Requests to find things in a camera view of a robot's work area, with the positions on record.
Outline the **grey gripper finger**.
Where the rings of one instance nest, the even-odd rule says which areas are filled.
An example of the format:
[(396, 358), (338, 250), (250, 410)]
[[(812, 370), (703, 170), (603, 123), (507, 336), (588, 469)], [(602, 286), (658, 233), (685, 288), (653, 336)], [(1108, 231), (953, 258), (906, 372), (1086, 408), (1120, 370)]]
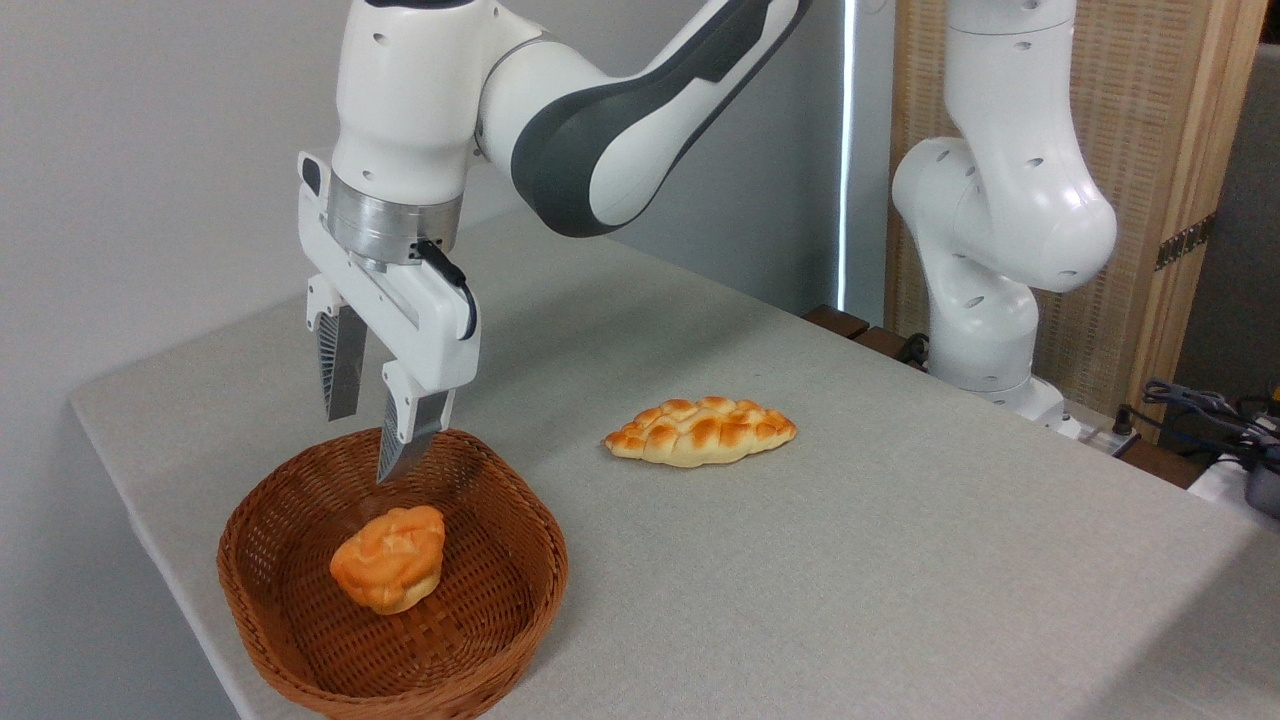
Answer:
[(421, 387), (403, 363), (393, 360), (381, 369), (388, 396), (378, 464), (378, 483), (407, 477), (430, 450), (433, 438), (449, 427), (454, 389)]
[(326, 419), (356, 414), (367, 338), (365, 320), (330, 281), (316, 274), (308, 279), (306, 324), (316, 337)]

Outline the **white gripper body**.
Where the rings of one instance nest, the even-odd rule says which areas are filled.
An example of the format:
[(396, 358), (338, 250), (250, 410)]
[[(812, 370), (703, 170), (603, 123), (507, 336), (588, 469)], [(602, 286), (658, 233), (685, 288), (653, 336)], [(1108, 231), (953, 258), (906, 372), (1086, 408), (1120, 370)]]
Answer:
[(319, 273), (421, 387), (439, 392), (471, 382), (479, 310), (445, 256), (461, 200), (422, 206), (375, 199), (306, 152), (298, 173), (300, 241)]

